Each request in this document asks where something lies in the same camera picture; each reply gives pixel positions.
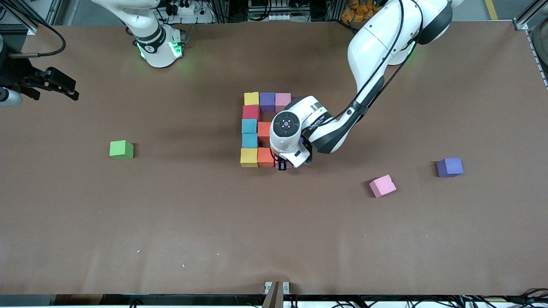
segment yellow floor stripe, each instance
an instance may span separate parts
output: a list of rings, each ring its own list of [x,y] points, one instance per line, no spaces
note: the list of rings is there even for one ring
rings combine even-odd
[[[496,15],[493,0],[485,0],[485,5],[487,5],[487,10],[489,11],[489,17],[491,17],[491,20],[499,20],[499,17]]]

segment red block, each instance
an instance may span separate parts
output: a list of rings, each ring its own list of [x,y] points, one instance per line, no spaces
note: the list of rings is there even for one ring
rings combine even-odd
[[[259,142],[270,142],[270,122],[259,122],[257,126],[257,137]]]
[[[259,105],[243,106],[242,119],[257,119],[259,120]]]
[[[259,167],[274,167],[274,157],[270,153],[269,147],[260,147],[257,154],[257,164]]]

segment purple cube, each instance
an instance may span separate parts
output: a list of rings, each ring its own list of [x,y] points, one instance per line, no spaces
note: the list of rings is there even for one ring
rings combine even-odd
[[[275,93],[267,92],[261,93],[259,96],[259,105],[261,107],[261,112],[275,112],[276,111],[276,101]]]
[[[445,158],[438,162],[438,176],[440,178],[454,178],[464,173],[460,158]]]

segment round joint cover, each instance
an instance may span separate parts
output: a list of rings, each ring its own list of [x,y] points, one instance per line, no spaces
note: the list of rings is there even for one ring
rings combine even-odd
[[[279,137],[291,137],[299,133],[299,118],[292,112],[282,111],[272,122],[274,133]]]

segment yellow cube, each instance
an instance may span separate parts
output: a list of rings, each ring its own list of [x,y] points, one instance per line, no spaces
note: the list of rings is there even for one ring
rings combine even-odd
[[[259,92],[244,93],[243,104],[245,106],[253,106],[259,104]]]
[[[242,164],[242,167],[244,168],[257,168],[259,167],[259,164],[257,164],[257,154],[258,149],[242,149],[241,156],[240,156],[240,164]]]

